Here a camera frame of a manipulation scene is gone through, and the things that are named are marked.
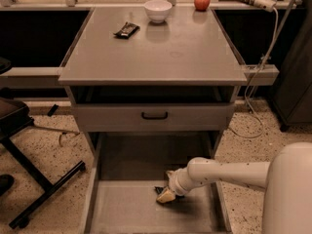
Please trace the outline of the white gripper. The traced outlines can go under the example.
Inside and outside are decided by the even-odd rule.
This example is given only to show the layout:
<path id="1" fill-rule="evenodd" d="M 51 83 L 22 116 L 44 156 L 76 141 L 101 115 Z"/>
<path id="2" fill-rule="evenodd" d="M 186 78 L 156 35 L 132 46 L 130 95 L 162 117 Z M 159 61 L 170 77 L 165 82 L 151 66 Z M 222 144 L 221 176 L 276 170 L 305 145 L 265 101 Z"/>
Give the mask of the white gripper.
<path id="1" fill-rule="evenodd" d="M 186 169 L 166 171 L 166 175 L 169 179 L 169 187 L 166 186 L 160 195 L 157 194 L 156 198 L 156 201 L 162 204 L 173 201 L 176 195 L 187 194 L 197 185 L 197 182 L 189 176 Z"/>

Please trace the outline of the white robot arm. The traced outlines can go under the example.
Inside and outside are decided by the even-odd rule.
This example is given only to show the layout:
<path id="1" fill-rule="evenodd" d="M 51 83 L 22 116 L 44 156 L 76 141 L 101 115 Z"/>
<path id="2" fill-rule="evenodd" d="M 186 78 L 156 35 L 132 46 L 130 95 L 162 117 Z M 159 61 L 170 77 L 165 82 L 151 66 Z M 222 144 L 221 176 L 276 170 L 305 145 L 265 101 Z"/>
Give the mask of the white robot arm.
<path id="1" fill-rule="evenodd" d="M 270 162 L 220 163 L 195 157 L 168 171 L 157 196 L 168 203 L 205 185 L 224 181 L 264 193 L 262 234 L 312 234 L 312 143 L 289 144 Z"/>

